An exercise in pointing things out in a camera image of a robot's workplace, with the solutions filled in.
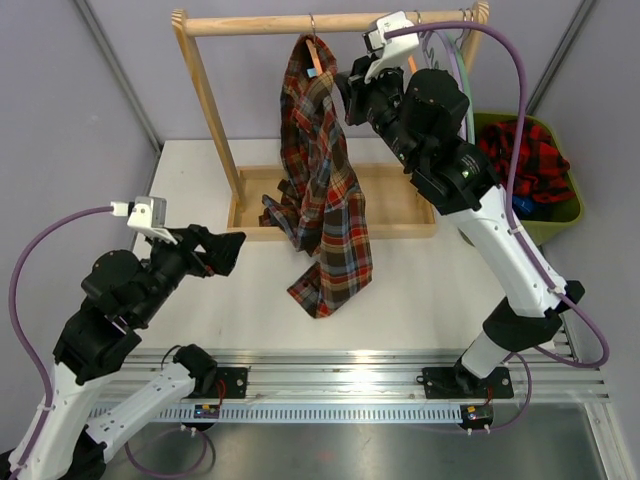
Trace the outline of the lilac plastic hanger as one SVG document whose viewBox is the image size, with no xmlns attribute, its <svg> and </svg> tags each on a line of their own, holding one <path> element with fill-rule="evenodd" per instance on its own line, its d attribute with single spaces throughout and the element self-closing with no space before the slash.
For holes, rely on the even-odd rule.
<svg viewBox="0 0 640 480">
<path fill-rule="evenodd" d="M 450 34 L 440 30 L 436 31 L 436 34 L 438 35 L 444 47 L 444 50 L 449 57 L 450 70 L 453 74 L 453 78 L 457 82 L 458 89 L 462 93 L 464 93 L 469 100 L 469 107 L 467 109 L 467 113 L 465 114 L 464 122 L 460 127 L 459 133 L 464 140 L 470 142 L 471 144 L 475 144 L 476 136 L 473 99 L 468 78 L 468 71 L 464 63 L 461 50 L 458 48 L 457 44 Z M 428 68 L 439 69 L 440 66 L 438 60 L 436 59 L 434 48 L 429 45 L 431 36 L 432 32 L 427 32 L 421 35 L 422 55 Z"/>
</svg>

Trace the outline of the brown multicolour plaid shirt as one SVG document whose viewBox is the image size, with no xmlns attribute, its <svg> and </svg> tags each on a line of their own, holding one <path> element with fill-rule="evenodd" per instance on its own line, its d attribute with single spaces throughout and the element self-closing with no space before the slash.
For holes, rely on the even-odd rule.
<svg viewBox="0 0 640 480">
<path fill-rule="evenodd" d="M 263 195 L 262 227 L 277 227 L 313 261 L 288 289 L 311 317 L 334 314 L 372 281 L 366 200 L 347 152 L 332 90 L 337 61 L 317 38 L 323 74 L 314 76 L 298 37 L 280 93 L 280 158 L 285 173 L 274 199 Z"/>
</svg>

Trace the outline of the orange hanger of plaid shirt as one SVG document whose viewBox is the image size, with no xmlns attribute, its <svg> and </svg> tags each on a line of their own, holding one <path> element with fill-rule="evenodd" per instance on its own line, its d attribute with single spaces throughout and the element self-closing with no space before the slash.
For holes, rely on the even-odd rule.
<svg viewBox="0 0 640 480">
<path fill-rule="evenodd" d="M 319 51 L 317 46 L 316 22 L 312 13 L 309 13 L 308 17 L 309 17 L 309 22 L 311 27 L 311 38 L 306 39 L 305 43 L 313 64 L 314 76 L 319 77 L 320 75 L 323 74 L 323 66 L 322 66 L 322 62 L 319 56 Z"/>
</svg>

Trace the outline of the green plastic bin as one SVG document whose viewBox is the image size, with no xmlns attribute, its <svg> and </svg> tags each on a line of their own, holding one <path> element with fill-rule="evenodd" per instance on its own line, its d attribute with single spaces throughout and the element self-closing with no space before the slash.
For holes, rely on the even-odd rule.
<svg viewBox="0 0 640 480">
<path fill-rule="evenodd" d="M 474 115 L 474 120 L 477 144 L 477 135 L 486 125 L 508 120 L 517 120 L 517 117 L 511 114 L 476 113 Z M 535 124 L 545 127 L 550 132 L 554 145 L 569 162 L 568 157 L 562 152 L 555 134 L 548 125 L 531 116 L 528 116 L 525 120 L 530 120 Z M 575 225 L 581 219 L 583 203 L 571 172 L 571 166 L 565 178 L 568 181 L 570 189 L 575 193 L 574 198 L 551 205 L 537 204 L 536 213 L 531 218 L 524 219 L 518 217 L 531 238 L 534 240 L 534 243 L 538 246 L 546 243 L 562 231 Z"/>
</svg>

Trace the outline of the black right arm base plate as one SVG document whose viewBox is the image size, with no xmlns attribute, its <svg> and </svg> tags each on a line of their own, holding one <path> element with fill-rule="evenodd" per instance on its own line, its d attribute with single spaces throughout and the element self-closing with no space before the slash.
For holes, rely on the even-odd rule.
<svg viewBox="0 0 640 480">
<path fill-rule="evenodd" d="M 509 370 L 495 368 L 491 374 L 479 379 L 457 367 L 425 367 L 416 377 L 424 388 L 427 399 L 512 399 L 514 390 Z"/>
</svg>

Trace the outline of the blue checked shirt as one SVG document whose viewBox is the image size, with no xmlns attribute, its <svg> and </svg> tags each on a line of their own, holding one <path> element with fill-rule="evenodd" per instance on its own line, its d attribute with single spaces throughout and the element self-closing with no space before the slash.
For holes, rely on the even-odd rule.
<svg viewBox="0 0 640 480">
<path fill-rule="evenodd" d="M 537 204 L 530 197 L 512 196 L 512 207 L 519 218 L 531 218 L 537 210 Z"/>
</svg>

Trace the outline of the mint green plastic hanger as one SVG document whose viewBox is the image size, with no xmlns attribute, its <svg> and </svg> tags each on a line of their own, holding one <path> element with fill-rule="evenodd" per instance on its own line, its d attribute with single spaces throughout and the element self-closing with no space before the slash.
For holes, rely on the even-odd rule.
<svg viewBox="0 0 640 480">
<path fill-rule="evenodd" d="M 457 46 L 453 37 L 446 32 L 438 32 L 445 49 L 447 52 L 453 57 L 451 61 L 452 68 L 455 72 L 458 73 L 459 77 L 459 86 L 461 87 L 464 94 L 467 96 L 469 100 L 469 107 L 465 116 L 466 121 L 466 134 L 464 138 L 470 142 L 471 144 L 476 143 L 476 135 L 475 135 L 475 121 L 474 121 L 474 109 L 473 109 L 473 98 L 470 88 L 469 75 L 468 70 L 463 60 L 461 49 Z"/>
</svg>

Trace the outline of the red black checked shirt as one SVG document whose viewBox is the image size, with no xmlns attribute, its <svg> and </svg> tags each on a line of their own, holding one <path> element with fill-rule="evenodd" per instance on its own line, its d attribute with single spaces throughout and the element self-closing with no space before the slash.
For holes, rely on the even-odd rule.
<svg viewBox="0 0 640 480">
<path fill-rule="evenodd" d="M 492 162 L 504 186 L 508 183 L 516 126 L 516 120 L 491 123 L 477 135 L 477 145 Z M 554 145 L 550 132 L 525 120 L 513 195 L 530 197 L 542 205 L 568 201 L 575 197 L 565 178 L 569 170 L 570 163 Z"/>
</svg>

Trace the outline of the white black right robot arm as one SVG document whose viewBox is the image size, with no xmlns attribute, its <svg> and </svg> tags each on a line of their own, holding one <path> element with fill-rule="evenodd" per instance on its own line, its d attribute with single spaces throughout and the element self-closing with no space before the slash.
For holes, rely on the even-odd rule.
<svg viewBox="0 0 640 480">
<path fill-rule="evenodd" d="M 510 354 L 550 341 L 561 313 L 585 293 L 542 257 L 519 226 L 484 152 L 458 132 L 469 108 L 467 96 L 446 71 L 421 69 L 406 79 L 401 68 L 372 80 L 372 61 L 361 57 L 336 75 L 349 125 L 369 123 L 401 162 L 418 194 L 472 242 L 505 296 L 483 322 L 482 331 L 451 367 L 422 373 L 429 398 L 481 398 L 497 393 L 490 379 Z"/>
</svg>

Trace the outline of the orange hanger of red shirt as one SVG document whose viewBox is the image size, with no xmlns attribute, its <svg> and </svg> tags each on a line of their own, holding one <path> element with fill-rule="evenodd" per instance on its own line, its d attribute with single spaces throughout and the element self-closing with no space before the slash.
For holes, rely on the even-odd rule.
<svg viewBox="0 0 640 480">
<path fill-rule="evenodd" d="M 415 25 L 422 24 L 422 16 L 419 10 L 415 10 L 416 20 L 414 22 Z M 419 46 L 422 46 L 424 35 L 422 33 L 418 33 Z M 413 54 L 410 54 L 408 57 L 408 67 L 411 74 L 415 74 L 418 71 L 418 65 L 415 60 Z"/>
</svg>

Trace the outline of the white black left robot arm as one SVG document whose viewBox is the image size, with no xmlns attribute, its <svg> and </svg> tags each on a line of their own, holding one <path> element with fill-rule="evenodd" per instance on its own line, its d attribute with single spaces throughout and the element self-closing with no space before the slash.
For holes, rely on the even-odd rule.
<svg viewBox="0 0 640 480">
<path fill-rule="evenodd" d="M 138 330 L 187 276 L 228 276 L 246 235 L 212 234 L 200 225 L 153 239 L 147 259 L 128 250 L 105 253 L 82 281 L 86 294 L 53 350 L 51 392 L 18 447 L 1 456 L 4 479 L 98 479 L 106 465 L 171 404 L 225 395 L 214 358 L 195 344 L 124 402 L 98 418 L 90 412 L 141 341 Z"/>
</svg>

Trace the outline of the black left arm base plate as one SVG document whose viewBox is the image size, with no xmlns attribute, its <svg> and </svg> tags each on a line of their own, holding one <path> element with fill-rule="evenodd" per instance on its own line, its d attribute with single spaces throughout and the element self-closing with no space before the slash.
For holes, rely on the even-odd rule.
<svg viewBox="0 0 640 480">
<path fill-rule="evenodd" d="M 191 399 L 244 399 L 248 385 L 249 369 L 235 366 L 218 366 L 215 374 L 197 380 L 194 390 L 188 395 Z"/>
</svg>

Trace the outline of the aluminium mounting rail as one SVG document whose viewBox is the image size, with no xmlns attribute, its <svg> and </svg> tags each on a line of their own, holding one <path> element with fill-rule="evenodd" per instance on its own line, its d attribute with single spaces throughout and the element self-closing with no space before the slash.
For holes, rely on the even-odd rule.
<svg viewBox="0 0 640 480">
<path fill-rule="evenodd" d="M 496 369 L 471 397 L 454 392 L 449 370 L 460 348 L 320 349 L 254 345 L 221 347 L 205 334 L 193 338 L 218 364 L 217 380 L 156 408 L 154 421 L 190 423 L 458 424 L 489 409 L 491 427 L 520 421 L 535 405 L 606 404 L 597 369 L 576 369 L 534 349 Z"/>
</svg>

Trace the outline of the wooden clothes rack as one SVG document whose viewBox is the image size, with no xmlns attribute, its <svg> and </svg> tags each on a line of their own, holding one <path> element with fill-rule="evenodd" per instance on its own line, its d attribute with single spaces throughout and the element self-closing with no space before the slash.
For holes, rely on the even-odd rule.
<svg viewBox="0 0 640 480">
<path fill-rule="evenodd" d="M 377 13 L 286 16 L 191 18 L 183 9 L 171 15 L 171 24 L 191 77 L 195 93 L 230 187 L 226 227 L 244 231 L 251 241 L 282 241 L 276 227 L 262 227 L 263 194 L 276 194 L 283 179 L 274 148 L 255 155 L 255 164 L 237 166 L 218 111 L 206 69 L 198 49 L 200 37 L 365 32 L 379 19 Z M 402 181 L 397 164 L 383 163 L 374 155 L 370 140 L 353 142 L 355 171 L 367 196 L 367 221 L 372 239 L 416 239 L 435 235 L 434 209 L 411 192 Z"/>
</svg>

